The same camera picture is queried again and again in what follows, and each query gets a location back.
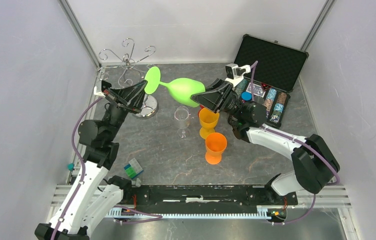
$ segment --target marble surface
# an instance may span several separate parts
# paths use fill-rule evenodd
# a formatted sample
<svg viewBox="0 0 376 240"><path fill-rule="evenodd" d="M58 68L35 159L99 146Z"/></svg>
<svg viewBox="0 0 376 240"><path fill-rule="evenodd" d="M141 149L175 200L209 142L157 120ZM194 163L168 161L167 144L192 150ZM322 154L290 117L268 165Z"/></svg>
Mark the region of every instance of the marble surface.
<svg viewBox="0 0 376 240"><path fill-rule="evenodd" d="M185 77L201 81L207 86L216 78L226 77L225 65L226 63L190 63L159 64L157 67L160 68L162 82L168 83ZM147 70L144 65L139 65L138 68ZM106 72L107 81L118 88L118 79L123 69L111 68ZM127 77L135 80L139 79L139 74L128 72ZM315 128L299 82L290 95L280 129L308 137L315 132ZM159 102L155 116L137 119L128 115L122 125L114 140L120 143L117 159L107 177L127 177L124 166L132 158L136 158L144 169L139 176L143 184L265 184L276 174L293 169L291 161L279 153L236 139L227 123L226 113L220 114L215 130L226 136L227 148L219 164L208 164L204 157L205 143L199 135L201 126L197 113L200 108L189 108L190 136L181 139L176 134L178 128L174 121L174 112L181 104L173 100L163 86L159 86L153 96ZM95 119L103 117L106 102L103 99L97 106Z"/></svg>

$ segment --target blue poker chip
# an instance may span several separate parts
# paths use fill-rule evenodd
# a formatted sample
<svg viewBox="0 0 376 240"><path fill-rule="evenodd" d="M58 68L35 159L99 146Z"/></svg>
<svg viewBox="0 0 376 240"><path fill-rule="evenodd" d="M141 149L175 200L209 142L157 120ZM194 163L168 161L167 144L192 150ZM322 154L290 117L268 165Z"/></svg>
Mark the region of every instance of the blue poker chip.
<svg viewBox="0 0 376 240"><path fill-rule="evenodd" d="M275 104L275 108L273 110L282 113L282 111L284 110L284 105L277 103Z"/></svg>
<svg viewBox="0 0 376 240"><path fill-rule="evenodd" d="M252 94L245 91L245 92L241 93L241 98L242 98L242 100L248 102L252 99Z"/></svg>
<svg viewBox="0 0 376 240"><path fill-rule="evenodd" d="M277 91L275 89L271 88L271 89L269 89L269 92L267 93L266 98L274 100L276 96L277 96Z"/></svg>

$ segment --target white wall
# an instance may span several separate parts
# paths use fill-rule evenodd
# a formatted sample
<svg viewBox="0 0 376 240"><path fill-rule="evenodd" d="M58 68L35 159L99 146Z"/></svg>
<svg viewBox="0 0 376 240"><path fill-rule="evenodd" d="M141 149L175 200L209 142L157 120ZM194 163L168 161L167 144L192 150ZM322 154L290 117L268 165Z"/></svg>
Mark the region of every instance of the white wall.
<svg viewBox="0 0 376 240"><path fill-rule="evenodd" d="M299 49L325 0L69 0L90 44L121 57L121 42L136 41L133 57L157 52L149 63L232 62L251 34ZM110 57L104 62L119 62Z"/></svg>
<svg viewBox="0 0 376 240"><path fill-rule="evenodd" d="M337 1L301 74L363 239L376 239L376 1Z"/></svg>
<svg viewBox="0 0 376 240"><path fill-rule="evenodd" d="M95 68L58 1L0 1L0 239L34 239Z"/></svg>

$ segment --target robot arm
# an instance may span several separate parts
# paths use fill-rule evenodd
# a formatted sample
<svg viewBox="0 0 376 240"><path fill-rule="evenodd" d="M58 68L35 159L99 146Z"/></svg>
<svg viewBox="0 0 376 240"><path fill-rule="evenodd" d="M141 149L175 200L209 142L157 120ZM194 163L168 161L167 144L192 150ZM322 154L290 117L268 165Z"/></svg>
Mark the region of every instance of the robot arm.
<svg viewBox="0 0 376 240"><path fill-rule="evenodd" d="M86 146L84 168L81 167L58 212L49 223L37 226L35 236L38 239L88 240L104 216L123 199L125 186L131 181L114 176L91 203L94 192L117 157L119 144L112 141L128 113L141 112L146 84L144 80L127 88L112 89L110 83L101 82L101 91L110 104L102 120L89 119L79 125L79 143Z"/></svg>
<svg viewBox="0 0 376 240"><path fill-rule="evenodd" d="M270 198L285 196L290 192L307 190L317 194L334 177L331 170L319 159L320 154L338 172L340 166L325 141L318 135L296 136L265 124L265 106L243 102L233 88L250 72L250 66L226 65L226 80L216 79L205 92L194 94L191 99L214 113L229 114L228 123L237 139L269 148L292 160L294 171L271 179L266 187Z"/></svg>

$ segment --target plastic wine glass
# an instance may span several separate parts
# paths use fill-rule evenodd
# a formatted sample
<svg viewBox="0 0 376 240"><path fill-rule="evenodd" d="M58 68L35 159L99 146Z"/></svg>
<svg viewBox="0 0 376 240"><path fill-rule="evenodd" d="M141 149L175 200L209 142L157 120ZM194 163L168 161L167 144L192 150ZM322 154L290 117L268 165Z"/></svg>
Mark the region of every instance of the plastic wine glass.
<svg viewBox="0 0 376 240"><path fill-rule="evenodd" d="M167 88L172 98L180 104L193 108L199 106L198 103L191 100L191 96L206 91L202 82L186 77L177 78L171 82L161 82L160 78L161 74L159 68L156 66L150 68L145 75L145 80L148 82L144 89L145 93L153 94L159 85L162 85Z"/></svg>
<svg viewBox="0 0 376 240"><path fill-rule="evenodd" d="M188 126L190 125L190 111L186 106L180 106L174 113L174 119L178 130L176 134L182 139L186 139L190 132Z"/></svg>

